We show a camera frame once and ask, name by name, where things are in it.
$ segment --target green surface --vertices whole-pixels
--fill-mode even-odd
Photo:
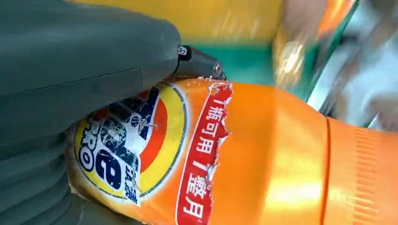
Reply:
[[[274,85],[271,45],[192,45],[218,58],[224,65],[225,74],[230,81]],[[296,88],[289,90],[304,101],[314,88],[311,82],[317,51],[317,46],[308,49],[301,82]]]

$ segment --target tide logo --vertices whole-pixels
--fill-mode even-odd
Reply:
[[[161,83],[82,120],[75,135],[77,163],[100,191],[139,205],[173,172],[187,119],[183,95]]]

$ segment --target bolt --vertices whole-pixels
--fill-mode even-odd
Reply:
[[[187,55],[187,53],[188,53],[188,49],[186,49],[185,47],[182,47],[182,46],[178,47],[179,55]]]
[[[216,63],[216,64],[214,65],[214,73],[215,73],[215,75],[216,75],[217,77],[221,76],[221,74],[222,74],[222,66],[221,66],[220,63]]]

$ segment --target red banner label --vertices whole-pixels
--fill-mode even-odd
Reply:
[[[207,224],[212,209],[211,185],[217,148],[228,132],[224,126],[232,84],[214,84],[193,132],[176,206],[179,225]]]

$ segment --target detergent bottle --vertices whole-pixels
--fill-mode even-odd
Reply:
[[[154,225],[396,225],[398,134],[269,86],[187,79],[72,130],[78,193]]]

